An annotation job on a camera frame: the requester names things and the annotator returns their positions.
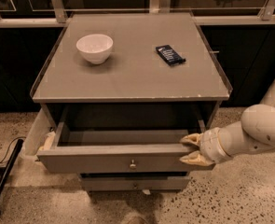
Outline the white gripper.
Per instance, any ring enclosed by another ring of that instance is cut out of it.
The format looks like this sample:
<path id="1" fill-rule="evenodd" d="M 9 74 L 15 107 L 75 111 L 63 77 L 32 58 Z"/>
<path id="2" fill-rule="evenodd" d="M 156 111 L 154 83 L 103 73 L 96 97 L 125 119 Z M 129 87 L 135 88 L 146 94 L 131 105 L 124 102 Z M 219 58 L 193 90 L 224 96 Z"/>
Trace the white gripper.
<path id="1" fill-rule="evenodd" d="M 210 129 L 203 134 L 192 133 L 184 136 L 180 143 L 199 147 L 199 151 L 191 152 L 180 158 L 180 161 L 189 165 L 210 166 L 231 160 L 220 143 L 219 128 Z"/>

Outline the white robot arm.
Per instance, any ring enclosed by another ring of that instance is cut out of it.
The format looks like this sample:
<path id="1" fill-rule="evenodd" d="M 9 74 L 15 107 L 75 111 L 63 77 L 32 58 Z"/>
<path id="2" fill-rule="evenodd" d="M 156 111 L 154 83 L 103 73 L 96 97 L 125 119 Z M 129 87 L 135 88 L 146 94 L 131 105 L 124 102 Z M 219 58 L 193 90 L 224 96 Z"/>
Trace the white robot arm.
<path id="1" fill-rule="evenodd" d="M 180 161 L 198 166 L 229 161 L 240 154 L 275 151 L 275 79 L 261 103 L 246 108 L 240 121 L 189 134 L 181 143 L 198 149 L 181 157 Z"/>

